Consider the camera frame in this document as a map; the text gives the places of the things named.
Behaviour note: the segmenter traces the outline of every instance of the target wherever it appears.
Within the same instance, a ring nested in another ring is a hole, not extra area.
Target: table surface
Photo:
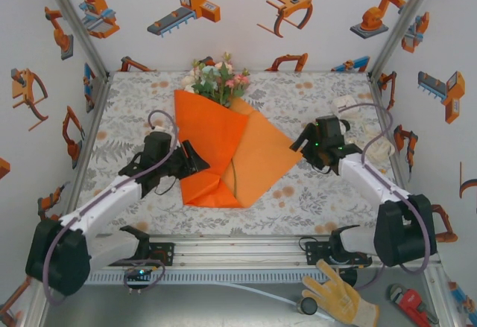
[[[113,77],[78,206],[108,186],[150,132],[148,113],[174,113],[174,90],[185,72],[119,72]],[[373,102],[365,73],[258,72],[243,99],[295,140],[315,118],[331,114],[332,99],[352,95]],[[159,115],[156,124],[166,128]],[[347,138],[363,140],[364,129],[380,131],[376,111],[361,108],[350,121]],[[377,168],[394,180],[389,160]],[[160,193],[174,180],[164,179]],[[373,226],[376,211],[343,178],[319,174],[303,159],[249,209],[184,206],[180,185],[163,196],[150,192],[117,216],[103,232],[134,225],[161,235],[309,235],[327,234],[337,226]]]

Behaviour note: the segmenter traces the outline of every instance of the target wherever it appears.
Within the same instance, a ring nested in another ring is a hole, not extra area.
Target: black bracket
[[[149,253],[144,257],[144,259],[150,260],[159,260],[165,266],[172,266],[174,262],[174,243],[149,243],[148,250]],[[122,263],[111,264],[110,266],[135,266],[132,263],[128,264],[127,260],[136,260],[135,258],[125,259]]]
[[[328,241],[307,241],[305,254],[308,265],[316,265],[321,259],[329,265],[358,265],[362,267],[368,267],[373,262],[371,257],[360,253],[346,253],[346,255],[340,256],[339,260],[333,258],[331,245]]]

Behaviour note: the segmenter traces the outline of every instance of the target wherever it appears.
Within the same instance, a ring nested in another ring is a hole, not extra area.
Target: yellow glove
[[[358,291],[344,282],[324,260],[320,260],[316,267],[327,275],[329,280],[320,284],[310,276],[303,277],[303,284],[309,288],[302,291],[303,297],[313,298],[320,308],[341,323],[358,327],[377,326],[377,305],[364,301]]]

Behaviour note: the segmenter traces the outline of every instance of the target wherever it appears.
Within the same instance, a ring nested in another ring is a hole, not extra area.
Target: metal post
[[[98,51],[96,51],[95,46],[92,44],[89,34],[83,26],[81,19],[76,14],[75,8],[69,0],[55,0],[60,7],[61,14],[63,18],[69,23],[69,26],[72,28],[73,33],[88,58],[92,61],[92,65],[95,67],[95,72],[97,76],[101,77],[102,81],[107,79],[107,69],[101,59]]]
[[[405,32],[408,30],[409,25],[413,22],[414,17],[423,3],[423,0],[408,0],[404,7],[404,11],[399,17],[388,41],[385,43],[384,48],[381,50],[374,67],[371,70],[371,82],[376,83],[381,75],[385,65],[388,63],[389,58],[394,53],[394,50],[399,46],[401,39],[404,37]]]

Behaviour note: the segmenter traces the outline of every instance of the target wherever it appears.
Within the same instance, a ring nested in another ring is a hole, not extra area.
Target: white flower
[[[222,64],[225,64],[225,67],[227,68],[227,71],[229,72],[229,74],[233,73],[233,67],[230,64],[220,62],[220,63],[216,63],[215,67],[220,70],[222,67]]]
[[[184,91],[190,92],[191,94],[195,94],[194,88],[192,87],[191,84],[186,85],[186,88],[184,89]]]
[[[200,77],[200,69],[199,67],[195,67],[193,68],[190,72],[189,72],[189,76],[192,76],[194,79],[198,79]]]
[[[195,79],[193,76],[186,76],[180,81],[180,85],[182,87],[186,87],[187,85],[193,85],[195,83]]]

